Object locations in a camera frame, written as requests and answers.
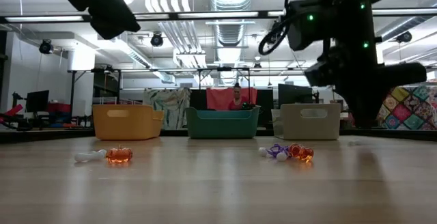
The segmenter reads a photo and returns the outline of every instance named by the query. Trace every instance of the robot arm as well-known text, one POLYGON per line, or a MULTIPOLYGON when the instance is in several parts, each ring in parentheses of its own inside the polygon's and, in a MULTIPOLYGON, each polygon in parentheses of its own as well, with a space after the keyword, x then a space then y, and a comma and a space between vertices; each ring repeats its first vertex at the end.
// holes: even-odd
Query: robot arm
POLYGON ((378 64, 371 5, 380 0, 285 0, 286 14, 266 35, 259 53, 271 53, 288 36, 294 51, 323 40, 324 52, 305 70, 311 86, 334 85, 347 102, 356 125, 374 126, 382 102, 390 89, 426 81, 426 69, 419 63, 384 66, 378 64), (267 51, 266 40, 278 34, 267 51), (330 46, 335 39, 335 46, 330 46))

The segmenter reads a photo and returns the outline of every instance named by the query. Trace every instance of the computer monitor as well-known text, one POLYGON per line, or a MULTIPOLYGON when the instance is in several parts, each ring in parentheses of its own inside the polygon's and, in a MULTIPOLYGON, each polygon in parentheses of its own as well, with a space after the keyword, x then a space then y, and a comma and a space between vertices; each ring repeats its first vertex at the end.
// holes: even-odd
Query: computer monitor
POLYGON ((40 92, 31 92, 26 98, 26 112, 47 111, 48 107, 48 90, 40 92))
POLYGON ((279 108, 282 104, 313 103, 313 90, 288 84, 278 84, 279 108))

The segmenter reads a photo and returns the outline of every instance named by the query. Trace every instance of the colorful quilt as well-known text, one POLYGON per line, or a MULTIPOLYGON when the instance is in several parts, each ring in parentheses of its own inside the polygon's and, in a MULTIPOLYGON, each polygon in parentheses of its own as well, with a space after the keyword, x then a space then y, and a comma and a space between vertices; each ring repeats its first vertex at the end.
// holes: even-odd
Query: colorful quilt
POLYGON ((437 129, 437 87, 396 87, 378 114, 382 126, 396 130, 437 129))

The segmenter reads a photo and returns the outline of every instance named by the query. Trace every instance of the white toy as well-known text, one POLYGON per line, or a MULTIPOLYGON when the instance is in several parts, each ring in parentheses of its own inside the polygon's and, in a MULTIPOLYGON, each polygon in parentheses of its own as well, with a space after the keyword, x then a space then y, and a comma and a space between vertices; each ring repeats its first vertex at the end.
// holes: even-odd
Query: white toy
POLYGON ((80 163, 87 160, 102 160, 106 157, 106 155, 106 150, 100 150, 98 152, 91 153, 78 153, 74 155, 74 159, 76 160, 76 162, 80 163))
POLYGON ((287 160, 287 158, 288 158, 288 155, 285 152, 279 152, 276 155, 276 160, 278 160, 280 162, 283 162, 283 161, 287 160))
POLYGON ((265 148, 259 148, 258 152, 260 156, 267 156, 267 150, 265 148))

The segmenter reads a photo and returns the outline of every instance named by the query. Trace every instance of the orange object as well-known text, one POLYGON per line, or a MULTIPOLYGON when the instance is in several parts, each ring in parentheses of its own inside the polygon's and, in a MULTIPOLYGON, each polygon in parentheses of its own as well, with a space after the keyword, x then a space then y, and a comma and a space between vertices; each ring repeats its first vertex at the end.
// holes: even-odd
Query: orange object
POLYGON ((132 159, 132 150, 119 145, 118 149, 112 148, 107 152, 108 163, 126 163, 132 159))
POLYGON ((305 160, 309 162, 314 157, 314 151, 310 148, 305 148, 298 144, 292 144, 288 148, 288 153, 299 160, 305 160))
POLYGON ((100 140, 144 140, 158 137, 164 111, 150 105, 93 105, 94 128, 100 140))

